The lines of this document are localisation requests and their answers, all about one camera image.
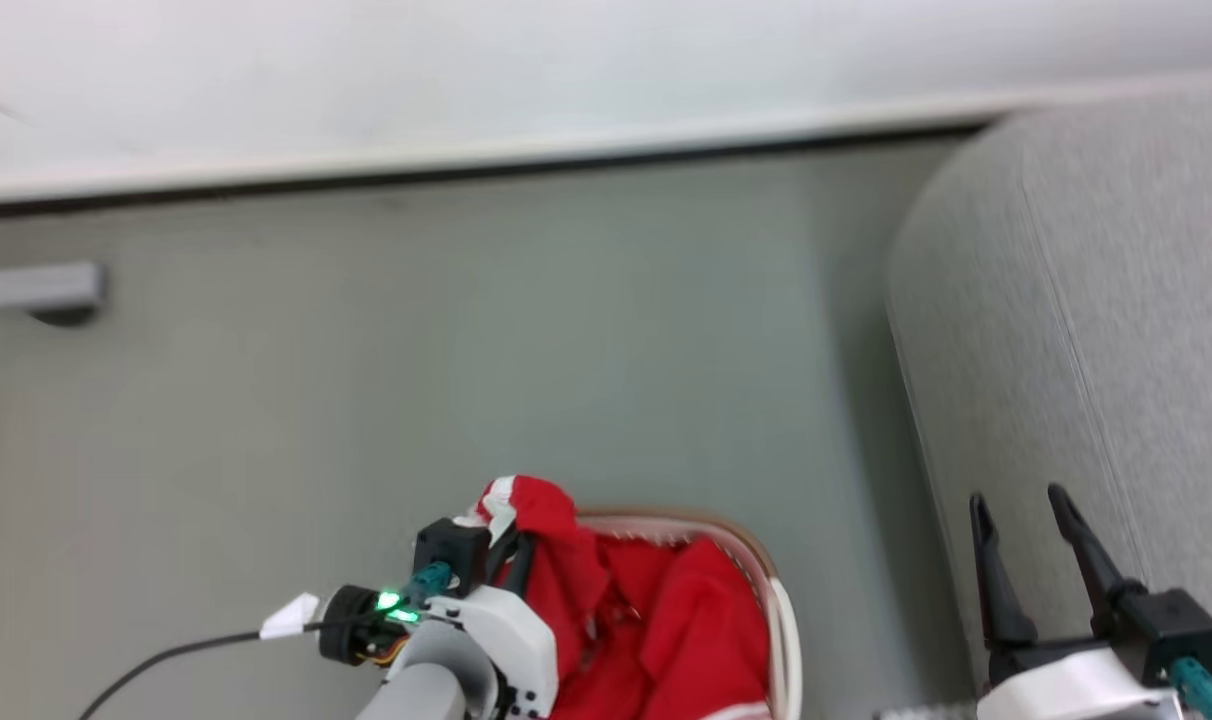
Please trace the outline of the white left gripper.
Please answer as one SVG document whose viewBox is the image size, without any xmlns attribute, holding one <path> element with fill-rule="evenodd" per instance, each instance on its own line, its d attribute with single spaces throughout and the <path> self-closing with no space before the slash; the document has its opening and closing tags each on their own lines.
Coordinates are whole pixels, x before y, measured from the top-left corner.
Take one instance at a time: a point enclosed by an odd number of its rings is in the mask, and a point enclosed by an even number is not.
<svg viewBox="0 0 1212 720">
<path fill-rule="evenodd" d="M 551 720 L 560 684 L 556 639 L 524 601 L 537 544 L 536 536 L 505 530 L 484 565 L 484 579 L 496 582 L 510 561 L 505 589 L 478 585 L 465 598 L 434 598 L 434 621 L 465 635 L 454 642 L 463 661 L 450 667 L 475 720 Z"/>
</svg>

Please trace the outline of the red garment with white trim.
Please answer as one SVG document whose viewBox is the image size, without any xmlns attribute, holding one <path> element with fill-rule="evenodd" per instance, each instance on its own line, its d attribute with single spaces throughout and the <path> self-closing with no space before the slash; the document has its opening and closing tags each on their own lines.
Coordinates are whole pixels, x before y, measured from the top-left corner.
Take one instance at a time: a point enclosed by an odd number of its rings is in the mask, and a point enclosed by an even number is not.
<svg viewBox="0 0 1212 720">
<path fill-rule="evenodd" d="M 536 538 L 525 601 L 554 633 L 559 678 L 543 720 L 772 720 L 766 615 L 710 538 L 611 537 L 528 475 L 488 482 L 458 524 Z"/>
</svg>

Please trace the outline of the white laundry basket brown rim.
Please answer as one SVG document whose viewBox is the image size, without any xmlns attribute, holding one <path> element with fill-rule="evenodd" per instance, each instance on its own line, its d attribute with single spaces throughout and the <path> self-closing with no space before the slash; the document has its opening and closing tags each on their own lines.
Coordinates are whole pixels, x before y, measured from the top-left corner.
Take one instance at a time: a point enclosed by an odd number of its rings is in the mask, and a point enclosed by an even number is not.
<svg viewBox="0 0 1212 720">
<path fill-rule="evenodd" d="M 766 544 L 741 522 L 711 512 L 664 505 L 589 505 L 583 527 L 616 538 L 680 544 L 697 536 L 715 542 L 751 583 L 770 633 L 771 720 L 804 720 L 804 653 L 797 616 Z"/>
</svg>

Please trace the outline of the light grey fabric sofa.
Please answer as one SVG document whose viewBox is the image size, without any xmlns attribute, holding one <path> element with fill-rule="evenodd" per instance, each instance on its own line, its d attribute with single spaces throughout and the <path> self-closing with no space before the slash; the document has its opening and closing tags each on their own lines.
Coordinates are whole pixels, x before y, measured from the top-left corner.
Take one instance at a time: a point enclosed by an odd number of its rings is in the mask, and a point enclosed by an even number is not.
<svg viewBox="0 0 1212 720">
<path fill-rule="evenodd" d="M 966 143 L 894 241 L 886 305 L 976 685 L 974 493 L 1044 641 L 1091 615 L 1050 484 L 1124 575 L 1212 615 L 1212 88 Z"/>
</svg>

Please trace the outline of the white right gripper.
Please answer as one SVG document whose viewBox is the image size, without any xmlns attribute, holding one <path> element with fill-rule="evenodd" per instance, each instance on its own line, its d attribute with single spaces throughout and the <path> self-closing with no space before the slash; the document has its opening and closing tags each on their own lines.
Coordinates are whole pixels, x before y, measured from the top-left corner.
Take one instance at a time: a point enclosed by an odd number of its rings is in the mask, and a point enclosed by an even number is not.
<svg viewBox="0 0 1212 720">
<path fill-rule="evenodd" d="M 1117 602 L 1147 594 L 1113 561 L 1090 522 L 1060 484 L 1048 501 L 1091 605 L 1094 638 L 1036 642 L 1034 621 L 1023 611 L 1000 552 L 1000 535 L 985 497 L 970 496 L 970 525 L 987 661 L 987 692 L 976 720 L 1185 720 L 1174 688 L 1147 676 L 1151 644 L 1114 639 Z"/>
</svg>

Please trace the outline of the dark baseboard strip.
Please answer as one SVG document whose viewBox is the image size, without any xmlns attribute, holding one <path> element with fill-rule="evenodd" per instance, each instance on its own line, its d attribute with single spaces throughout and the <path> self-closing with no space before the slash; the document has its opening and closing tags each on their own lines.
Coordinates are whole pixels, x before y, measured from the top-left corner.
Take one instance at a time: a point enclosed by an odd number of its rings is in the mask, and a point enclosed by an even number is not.
<svg viewBox="0 0 1212 720">
<path fill-rule="evenodd" d="M 995 126 L 996 118 L 950 120 L 941 126 L 879 128 L 829 137 L 710 145 L 703 149 L 667 152 L 629 152 L 614 156 L 565 158 L 545 161 L 488 162 L 479 167 L 402 170 L 402 172 L 365 173 L 350 177 L 276 179 L 255 183 L 222 183 L 176 190 L 91 193 L 88 196 L 0 201 L 0 219 L 48 217 L 48 215 L 88 215 L 95 211 L 122 208 L 166 208 L 200 202 L 236 202 L 271 199 L 301 193 L 388 190 L 388 188 L 427 184 L 456 184 L 475 181 L 509 181 L 539 176 L 598 172 L 598 170 L 667 167 L 667 165 L 721 161 L 738 158 L 770 158 L 797 152 L 845 152 L 880 149 L 884 145 L 921 143 L 936 139 L 970 138 Z"/>
</svg>

